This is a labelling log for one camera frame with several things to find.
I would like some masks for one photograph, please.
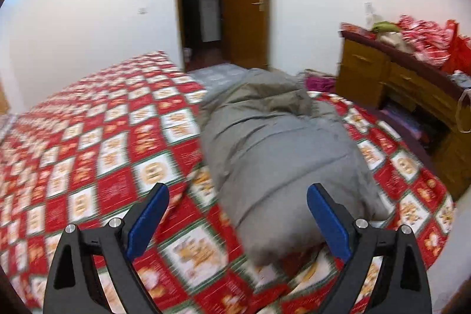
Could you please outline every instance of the checkered bedspread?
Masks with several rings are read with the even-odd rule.
[[[319,306],[341,268],[327,247],[263,268],[244,256],[201,162],[195,114],[204,93],[158,51],[82,79],[20,116],[0,148],[0,260],[33,312],[42,310],[66,224],[83,229],[123,217],[156,182],[169,186],[170,206],[134,266],[162,311],[304,313]],[[445,187],[390,126],[337,95],[310,96],[335,106],[382,187],[391,214],[376,224],[409,224],[430,266],[451,230]],[[96,265],[111,309],[124,312],[103,259]],[[354,312],[364,308],[380,265],[375,258]]]

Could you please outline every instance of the metal bolt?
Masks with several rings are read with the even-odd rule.
[[[76,226],[74,224],[69,224],[65,227],[65,232],[70,234],[74,232],[75,229],[76,229]]]
[[[368,221],[365,220],[364,218],[359,218],[355,221],[355,225],[359,227],[360,229],[365,229],[368,227]]]
[[[116,218],[112,218],[109,222],[110,226],[112,228],[117,228],[119,227],[119,225],[121,225],[121,219],[116,217]]]
[[[401,225],[401,232],[404,234],[412,233],[412,228],[409,225]]]

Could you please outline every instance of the clutter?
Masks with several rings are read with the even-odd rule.
[[[450,59],[443,65],[442,70],[452,74],[460,70],[471,75],[471,38],[457,36],[449,49]]]
[[[456,37],[458,23],[447,21],[444,28],[432,21],[417,21],[410,15],[401,15],[397,23],[402,37],[416,50],[415,57],[435,67],[441,67],[450,57],[448,49]]]
[[[471,76],[463,73],[460,70],[456,70],[453,75],[448,75],[448,77],[458,84],[461,88],[471,88]]]
[[[390,116],[401,126],[406,128],[416,140],[421,140],[425,132],[421,129],[420,123],[413,119],[411,114],[394,102],[388,102],[381,109],[381,112]]]
[[[368,38],[368,39],[371,39],[371,40],[375,40],[376,39],[376,35],[373,34],[371,31],[368,31],[360,26],[356,26],[354,24],[350,24],[350,23],[344,23],[342,22],[340,24],[340,30],[341,31],[349,31],[349,32],[353,32],[354,34],[358,34],[358,35],[361,35],[361,36],[364,36],[365,38]]]
[[[400,32],[380,32],[378,33],[376,40],[390,45],[406,54],[414,53],[414,48],[402,38]]]

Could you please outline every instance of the drawer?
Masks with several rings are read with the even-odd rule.
[[[436,169],[454,200],[471,184],[470,163],[471,146],[456,134],[452,134],[448,147],[436,163]]]
[[[425,82],[426,88],[422,89],[421,98],[432,109],[439,112],[449,121],[455,121],[456,107],[458,101],[450,95],[445,94],[440,88],[431,83]]]
[[[379,81],[364,77],[363,73],[342,63],[335,83],[335,92],[362,106],[376,108],[380,104],[383,86]]]
[[[423,92],[422,79],[414,71],[396,63],[391,63],[388,82],[411,96],[417,96]]]
[[[387,56],[374,48],[345,40],[342,65],[355,70],[363,77],[380,79],[387,63]]]

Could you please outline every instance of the plastic bag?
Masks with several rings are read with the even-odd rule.
[[[384,21],[381,16],[374,13],[373,4],[371,2],[364,4],[364,16],[366,17],[366,28],[368,31],[371,31],[375,23]]]
[[[452,74],[460,70],[471,75],[471,38],[457,36],[450,48],[450,59],[443,65],[442,70]]]
[[[402,37],[415,49],[415,57],[435,67],[441,67],[450,58],[449,48],[457,35],[458,23],[447,21],[444,28],[432,21],[418,21],[410,15],[401,15],[397,23]]]

